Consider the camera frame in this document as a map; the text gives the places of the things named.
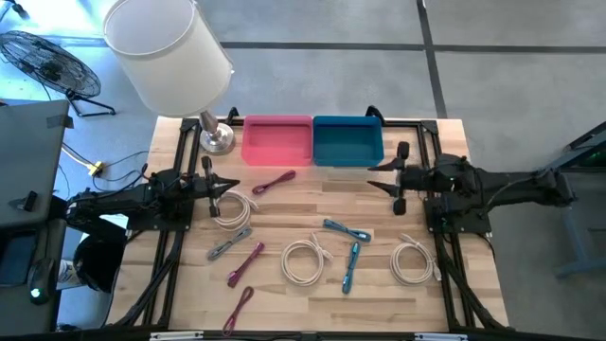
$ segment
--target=white cable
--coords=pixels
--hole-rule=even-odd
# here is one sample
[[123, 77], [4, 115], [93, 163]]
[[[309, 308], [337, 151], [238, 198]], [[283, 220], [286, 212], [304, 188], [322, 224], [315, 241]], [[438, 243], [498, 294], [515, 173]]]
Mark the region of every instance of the white cable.
[[217, 206], [219, 202], [225, 198], [233, 198], [238, 200], [242, 205], [242, 212], [236, 217], [232, 219], [224, 219], [224, 218], [214, 218], [215, 223], [225, 230], [225, 231], [238, 231], [239, 229], [245, 227], [250, 222], [250, 213], [251, 210], [257, 211], [258, 205], [251, 199], [249, 199], [246, 195], [236, 192], [235, 190], [229, 190], [224, 195], [222, 195], [217, 201]]
[[[437, 280], [442, 280], [442, 275], [439, 272], [436, 260], [434, 259], [434, 256], [431, 254], [431, 252], [429, 252], [427, 247], [425, 247], [420, 242], [415, 241], [406, 234], [402, 233], [400, 235], [400, 238], [404, 242], [396, 247], [394, 252], [391, 254], [391, 260], [389, 262], [389, 268], [391, 269], [391, 273], [398, 280], [398, 282], [403, 285], [419, 285], [429, 280], [432, 275]], [[419, 278], [409, 278], [400, 270], [400, 253], [404, 249], [409, 247], [419, 251], [419, 253], [425, 258], [425, 272]]]
[[[318, 258], [318, 269], [310, 278], [301, 278], [295, 275], [288, 264], [288, 258], [291, 253], [300, 248], [310, 248], [313, 250], [313, 252], [315, 252], [315, 255]], [[332, 255], [329, 251], [320, 246], [315, 234], [312, 233], [311, 241], [293, 242], [292, 244], [286, 246], [284, 251], [282, 251], [282, 272], [292, 284], [296, 284], [298, 286], [310, 286], [320, 279], [320, 275], [322, 275], [322, 270], [324, 269], [324, 258], [327, 260], [332, 260]]]

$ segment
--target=silver lamp base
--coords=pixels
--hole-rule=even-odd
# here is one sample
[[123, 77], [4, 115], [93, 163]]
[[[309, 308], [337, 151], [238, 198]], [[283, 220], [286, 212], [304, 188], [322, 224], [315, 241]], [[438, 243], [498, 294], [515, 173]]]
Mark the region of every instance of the silver lamp base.
[[224, 123], [217, 124], [215, 133], [202, 130], [200, 132], [200, 146], [212, 155], [227, 154], [236, 146], [234, 131]]

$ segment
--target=blue cable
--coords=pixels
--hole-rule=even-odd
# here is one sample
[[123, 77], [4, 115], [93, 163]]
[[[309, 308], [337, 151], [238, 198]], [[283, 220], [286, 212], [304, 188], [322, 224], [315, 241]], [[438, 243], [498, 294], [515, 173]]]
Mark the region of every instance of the blue cable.
[[345, 227], [342, 224], [339, 224], [335, 221], [332, 221], [330, 219], [325, 219], [324, 220], [324, 227], [331, 229], [333, 231], [339, 231], [339, 232], [344, 232], [347, 233], [349, 236], [357, 239], [360, 242], [370, 242], [371, 236], [370, 233], [365, 232], [363, 230], [353, 230], [353, 229], [349, 229], [347, 227]]
[[341, 289], [343, 294], [349, 294], [351, 291], [351, 285], [353, 285], [353, 269], [356, 267], [358, 256], [360, 256], [360, 243], [354, 242], [351, 245], [351, 253], [349, 254], [348, 272], [343, 278], [343, 288]]

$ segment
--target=gray floor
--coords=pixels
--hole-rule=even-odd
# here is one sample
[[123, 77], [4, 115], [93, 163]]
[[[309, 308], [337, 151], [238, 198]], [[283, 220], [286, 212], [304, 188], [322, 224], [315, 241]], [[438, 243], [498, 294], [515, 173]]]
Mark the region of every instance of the gray floor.
[[[32, 1], [22, 3], [27, 9]], [[93, 1], [84, 1], [80, 7], [77, 0], [58, 0], [53, 3], [62, 3], [81, 19], [25, 29], [38, 34], [98, 37], [100, 18], [111, 2], [98, 1], [92, 6]], [[202, 5], [222, 41], [423, 42], [414, 0], [204, 0]], [[426, 0], [426, 6], [435, 44], [606, 45], [606, 3], [599, 0]], [[31, 9], [34, 19], [50, 10]], [[0, 23], [0, 31], [22, 25], [9, 13]], [[68, 49], [98, 73], [103, 85], [98, 99], [112, 103], [119, 113], [117, 117], [76, 118], [67, 143], [102, 161], [146, 150], [155, 118], [138, 99], [112, 53], [106, 47]], [[235, 105], [245, 115], [359, 115], [374, 104], [389, 117], [437, 116], [428, 64], [421, 51], [227, 52], [236, 73], [216, 108], [221, 114]], [[440, 52], [437, 67], [448, 117], [463, 119], [473, 163], [490, 171], [540, 167], [556, 157], [562, 146], [606, 118], [606, 54]], [[45, 100], [40, 85], [11, 66], [0, 64], [0, 72], [0, 98]], [[144, 160], [144, 155], [130, 160], [106, 176], [117, 177], [140, 167]], [[82, 167], [69, 158], [62, 158], [61, 163], [72, 194], [91, 186]], [[595, 183], [603, 178], [590, 180]], [[599, 199], [583, 185], [587, 181], [583, 177], [574, 181], [582, 189], [580, 203], [596, 206]], [[120, 184], [99, 185], [111, 188]], [[66, 195], [60, 176], [57, 189]], [[582, 210], [582, 227], [602, 224], [599, 209]], [[555, 267], [572, 260], [559, 211], [519, 205], [499, 207], [490, 217], [511, 326], [526, 332], [605, 338], [606, 274], [563, 280], [553, 276]], [[73, 231], [68, 234], [66, 257], [71, 256], [79, 237]], [[596, 236], [597, 244], [604, 245], [599, 238]], [[67, 291], [60, 320], [95, 327], [106, 307], [106, 296], [85, 288]]]

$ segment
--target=wooden table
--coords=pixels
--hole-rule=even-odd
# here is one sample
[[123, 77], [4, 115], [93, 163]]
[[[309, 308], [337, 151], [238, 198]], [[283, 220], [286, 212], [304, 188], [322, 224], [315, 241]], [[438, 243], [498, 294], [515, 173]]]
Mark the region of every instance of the wooden table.
[[[438, 120], [444, 153], [469, 155], [463, 124], [458, 119]], [[159, 118], [150, 147], [150, 171], [172, 167], [180, 119]], [[241, 159], [241, 128], [235, 128], [238, 144], [229, 155], [212, 156], [215, 172], [240, 179], [237, 191], [251, 194], [251, 189], [273, 180], [290, 168], [248, 167]], [[417, 136], [411, 129], [383, 129], [385, 160], [396, 153], [398, 142], [410, 142], [408, 164], [420, 164]], [[188, 150], [185, 153], [184, 170]], [[220, 330], [234, 310], [242, 290], [255, 288], [255, 295], [245, 305], [236, 330], [317, 331], [317, 332], [445, 332], [444, 303], [439, 283], [434, 279], [424, 285], [399, 285], [389, 271], [389, 258], [401, 243], [404, 232], [435, 252], [433, 238], [427, 233], [422, 196], [406, 192], [407, 213], [394, 216], [391, 199], [366, 180], [393, 182], [394, 174], [352, 168], [295, 168], [296, 178], [259, 197], [254, 197], [260, 211], [253, 213], [252, 236], [234, 245], [215, 261], [206, 260], [206, 252], [230, 233], [220, 230], [208, 216], [207, 200], [196, 202], [191, 230], [186, 234], [179, 276], [174, 293], [170, 328], [174, 330]], [[202, 173], [200, 163], [197, 172]], [[237, 204], [225, 201], [224, 217], [233, 216]], [[354, 272], [351, 293], [341, 293], [351, 239], [322, 228], [325, 218], [372, 234], [364, 244]], [[280, 271], [280, 253], [291, 242], [308, 239], [315, 232], [324, 248], [334, 256], [325, 264], [324, 273], [312, 287], [301, 288], [288, 282]], [[116, 283], [108, 323], [118, 320], [134, 304], [150, 280], [157, 232], [145, 232], [131, 242], [124, 253]], [[237, 269], [257, 242], [265, 251], [253, 262], [235, 289], [227, 287], [229, 272]], [[461, 235], [461, 247], [468, 282], [481, 301], [501, 323], [507, 324], [499, 279], [490, 249], [474, 235]], [[315, 270], [312, 251], [301, 250], [292, 257], [291, 266], [306, 276]], [[418, 275], [424, 260], [415, 251], [401, 256], [403, 271]], [[164, 297], [164, 288], [159, 290]], [[460, 295], [454, 291], [457, 316], [462, 320]], [[156, 314], [163, 298], [158, 299]]]

